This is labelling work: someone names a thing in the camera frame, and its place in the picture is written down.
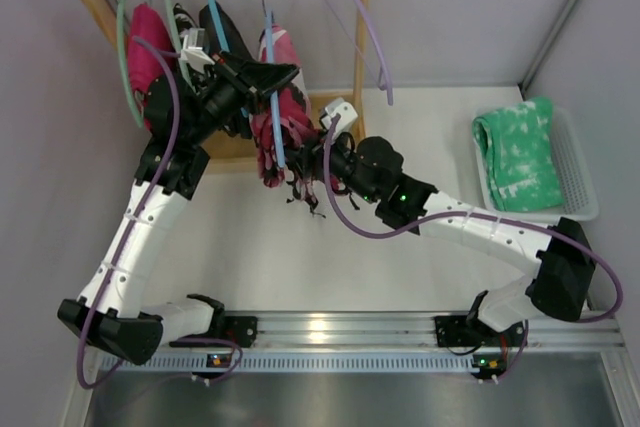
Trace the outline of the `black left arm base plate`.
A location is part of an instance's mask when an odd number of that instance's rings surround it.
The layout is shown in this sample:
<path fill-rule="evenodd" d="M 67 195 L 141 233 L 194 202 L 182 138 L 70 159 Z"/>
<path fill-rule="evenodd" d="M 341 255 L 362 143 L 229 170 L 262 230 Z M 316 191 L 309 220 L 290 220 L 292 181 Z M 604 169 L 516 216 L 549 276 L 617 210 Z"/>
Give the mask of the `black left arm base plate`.
<path fill-rule="evenodd" d="M 258 332 L 258 318 L 245 315 L 219 315 L 212 321 L 213 337 L 232 341 L 242 348 L 252 347 Z"/>

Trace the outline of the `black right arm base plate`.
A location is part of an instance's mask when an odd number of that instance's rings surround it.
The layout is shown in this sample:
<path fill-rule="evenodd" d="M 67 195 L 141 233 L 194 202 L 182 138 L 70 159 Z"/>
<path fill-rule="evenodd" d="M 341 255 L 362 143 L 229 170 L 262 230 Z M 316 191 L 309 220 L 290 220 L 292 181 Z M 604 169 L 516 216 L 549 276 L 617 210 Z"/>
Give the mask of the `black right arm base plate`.
<path fill-rule="evenodd" d="M 468 321 L 465 315 L 440 315 L 434 318 L 436 342 L 440 348 L 462 349 L 464 352 L 485 347 L 519 347 L 525 334 L 522 322 L 503 332 L 496 332 L 479 321 Z"/>

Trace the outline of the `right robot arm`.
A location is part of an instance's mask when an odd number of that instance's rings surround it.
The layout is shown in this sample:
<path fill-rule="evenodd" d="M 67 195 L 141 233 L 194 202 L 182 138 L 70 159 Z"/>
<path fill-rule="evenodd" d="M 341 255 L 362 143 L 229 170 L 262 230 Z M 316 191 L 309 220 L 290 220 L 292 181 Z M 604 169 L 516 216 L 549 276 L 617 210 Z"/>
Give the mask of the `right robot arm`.
<path fill-rule="evenodd" d="M 474 299 L 465 324 L 477 334 L 499 334 L 527 320 L 549 317 L 581 323 L 595 262 L 582 226 L 560 217 L 552 224 L 498 217 L 404 173 L 404 158 L 382 137 L 355 144 L 348 133 L 331 144 L 307 141 L 293 156 L 333 194 L 355 194 L 374 205 L 386 237 L 410 232 L 454 242 L 520 272 L 503 287 Z"/>

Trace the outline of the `pink floral trousers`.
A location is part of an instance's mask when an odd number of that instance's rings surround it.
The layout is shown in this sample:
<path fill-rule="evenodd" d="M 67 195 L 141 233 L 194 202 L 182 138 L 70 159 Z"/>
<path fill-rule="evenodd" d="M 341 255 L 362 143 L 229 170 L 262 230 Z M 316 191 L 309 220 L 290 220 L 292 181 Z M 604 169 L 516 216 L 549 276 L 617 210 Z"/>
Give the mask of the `pink floral trousers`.
<path fill-rule="evenodd" d="M 269 53 L 273 54 L 273 60 L 277 64 L 301 65 L 291 36 L 277 24 L 272 26 L 270 38 L 265 34 L 260 37 L 259 60 L 266 62 Z M 278 110 L 282 146 L 285 150 L 298 150 L 305 142 L 318 138 L 318 130 L 311 120 L 311 101 L 302 71 L 279 92 Z M 286 179 L 285 169 L 278 165 L 271 111 L 266 110 L 253 116 L 250 128 L 257 149 L 258 175 L 264 186 L 276 188 L 289 185 L 292 189 L 290 200 L 306 203 L 310 213 L 315 214 L 319 201 L 312 181 L 296 171 L 292 173 L 291 179 Z"/>

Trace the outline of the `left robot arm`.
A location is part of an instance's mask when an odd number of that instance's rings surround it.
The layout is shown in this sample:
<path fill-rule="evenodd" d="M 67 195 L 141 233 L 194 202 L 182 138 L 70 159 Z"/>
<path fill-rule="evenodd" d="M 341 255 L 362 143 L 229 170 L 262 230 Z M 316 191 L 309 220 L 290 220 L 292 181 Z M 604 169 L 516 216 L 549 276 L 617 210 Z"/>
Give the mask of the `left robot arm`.
<path fill-rule="evenodd" d="M 222 52 L 205 59 L 198 91 L 171 69 L 150 82 L 144 117 L 151 139 L 121 224 L 92 280 L 78 298 L 63 300 L 58 309 L 58 318 L 82 344 L 142 365 L 162 345 L 220 330 L 221 302 L 190 294 L 181 302 L 146 308 L 145 287 L 209 163 L 204 141 L 243 109 L 263 112 L 270 96 L 298 72 L 294 64 L 260 63 Z"/>

